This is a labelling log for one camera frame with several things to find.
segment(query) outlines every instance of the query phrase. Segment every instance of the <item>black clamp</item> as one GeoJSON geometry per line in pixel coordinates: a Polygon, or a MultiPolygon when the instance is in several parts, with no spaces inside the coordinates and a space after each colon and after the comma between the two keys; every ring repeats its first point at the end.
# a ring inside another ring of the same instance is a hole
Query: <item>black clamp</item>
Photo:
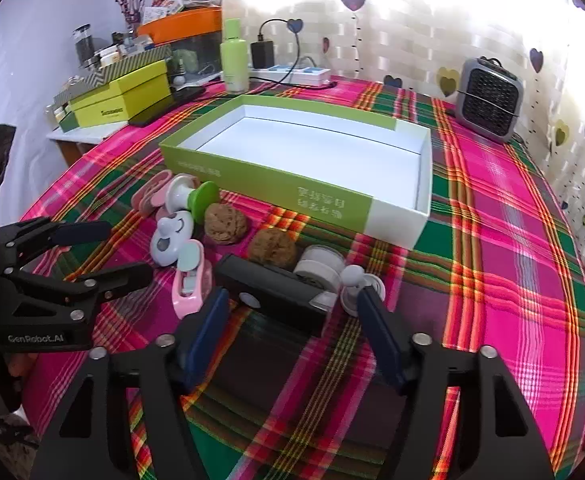
{"type": "Polygon", "coordinates": [[[0,352],[87,349],[104,301],[152,281],[152,267],[130,264],[65,282],[22,267],[54,246],[107,240],[108,222],[66,224],[37,218],[0,228],[0,352]]]}
{"type": "Polygon", "coordinates": [[[178,397],[204,380],[229,312],[228,292],[215,287],[174,335],[114,355],[93,348],[50,421],[31,480],[138,480],[126,388],[140,389],[157,478],[207,479],[178,397]]]}
{"type": "Polygon", "coordinates": [[[460,387],[450,480],[554,479],[535,418],[495,348],[463,352],[410,335],[370,286],[357,296],[357,312],[383,377],[407,396],[378,480],[431,478],[450,386],[460,387]]]}

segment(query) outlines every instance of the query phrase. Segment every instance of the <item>wall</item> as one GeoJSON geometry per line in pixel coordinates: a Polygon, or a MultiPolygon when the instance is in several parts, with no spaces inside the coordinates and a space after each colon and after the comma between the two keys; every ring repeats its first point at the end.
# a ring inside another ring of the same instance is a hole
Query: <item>wall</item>
{"type": "Polygon", "coordinates": [[[0,123],[17,128],[4,184],[0,225],[18,221],[66,165],[44,108],[77,71],[75,28],[92,25],[107,40],[124,30],[114,0],[2,0],[0,3],[0,123]]]}

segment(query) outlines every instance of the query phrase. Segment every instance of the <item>green bottle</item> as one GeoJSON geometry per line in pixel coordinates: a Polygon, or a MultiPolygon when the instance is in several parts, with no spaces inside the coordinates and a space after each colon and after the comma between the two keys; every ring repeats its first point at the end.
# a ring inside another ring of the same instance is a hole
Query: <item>green bottle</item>
{"type": "Polygon", "coordinates": [[[221,69],[226,91],[243,94],[248,91],[248,45],[241,36],[241,20],[226,20],[224,27],[226,41],[221,43],[221,69]]]}

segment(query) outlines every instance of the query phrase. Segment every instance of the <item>gray heater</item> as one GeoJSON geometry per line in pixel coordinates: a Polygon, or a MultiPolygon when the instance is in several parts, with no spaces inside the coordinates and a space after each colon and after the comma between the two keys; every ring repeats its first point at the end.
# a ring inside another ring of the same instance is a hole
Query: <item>gray heater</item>
{"type": "Polygon", "coordinates": [[[495,142],[508,142],[519,115],[524,86],[498,59],[463,64],[455,115],[459,123],[495,142]]]}

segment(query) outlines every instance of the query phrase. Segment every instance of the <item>open cardboard box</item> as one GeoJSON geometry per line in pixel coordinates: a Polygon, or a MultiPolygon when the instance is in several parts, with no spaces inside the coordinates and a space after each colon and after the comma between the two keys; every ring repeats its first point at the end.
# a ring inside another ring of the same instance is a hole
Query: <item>open cardboard box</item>
{"type": "Polygon", "coordinates": [[[430,214],[430,130],[373,112],[243,95],[160,148],[175,173],[407,249],[430,214]]]}

